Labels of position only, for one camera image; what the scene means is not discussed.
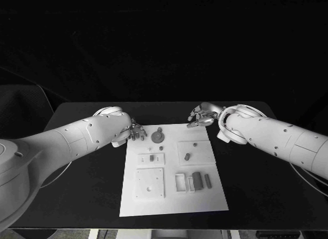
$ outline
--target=floor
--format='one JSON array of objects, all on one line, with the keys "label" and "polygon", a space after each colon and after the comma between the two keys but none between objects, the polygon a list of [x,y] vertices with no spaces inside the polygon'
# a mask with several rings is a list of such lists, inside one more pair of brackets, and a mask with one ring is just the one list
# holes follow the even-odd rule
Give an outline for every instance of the floor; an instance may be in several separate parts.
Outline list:
[{"label": "floor", "polygon": [[[257,231],[239,231],[241,239],[257,239]],[[48,239],[88,239],[90,230],[58,230]],[[100,230],[99,239],[116,239],[117,230]],[[0,239],[25,239],[14,230],[0,233]]]}]

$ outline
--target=screw hole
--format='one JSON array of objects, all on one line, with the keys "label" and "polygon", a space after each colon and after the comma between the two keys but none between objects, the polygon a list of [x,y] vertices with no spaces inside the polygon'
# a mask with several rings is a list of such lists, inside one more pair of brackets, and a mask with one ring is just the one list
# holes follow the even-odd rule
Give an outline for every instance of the screw hole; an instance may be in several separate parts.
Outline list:
[{"label": "screw hole", "polygon": [[24,157],[24,154],[22,154],[21,152],[17,152],[15,155],[17,155],[18,157]]}]

